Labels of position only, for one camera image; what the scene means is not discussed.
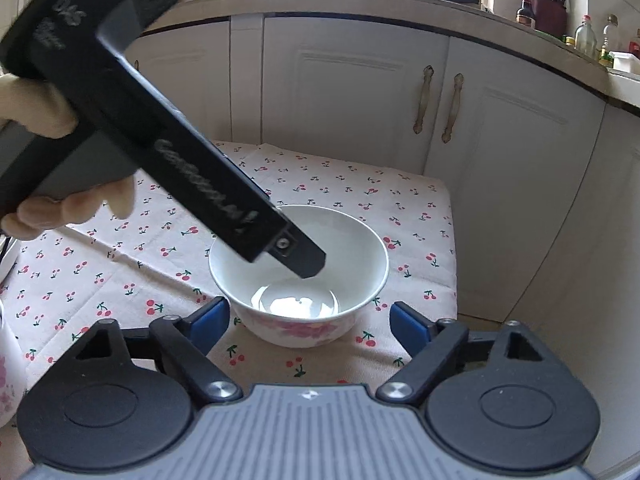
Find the gloved left hand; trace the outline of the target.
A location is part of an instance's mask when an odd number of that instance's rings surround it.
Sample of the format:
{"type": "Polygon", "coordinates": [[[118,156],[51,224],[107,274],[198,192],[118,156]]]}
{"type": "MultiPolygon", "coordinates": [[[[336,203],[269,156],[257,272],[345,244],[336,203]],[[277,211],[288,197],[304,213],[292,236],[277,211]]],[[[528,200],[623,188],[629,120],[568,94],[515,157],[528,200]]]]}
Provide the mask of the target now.
{"type": "Polygon", "coordinates": [[[33,240],[90,220],[107,204],[134,210],[134,166],[95,128],[81,125],[52,84],[1,77],[1,232],[33,240]]]}

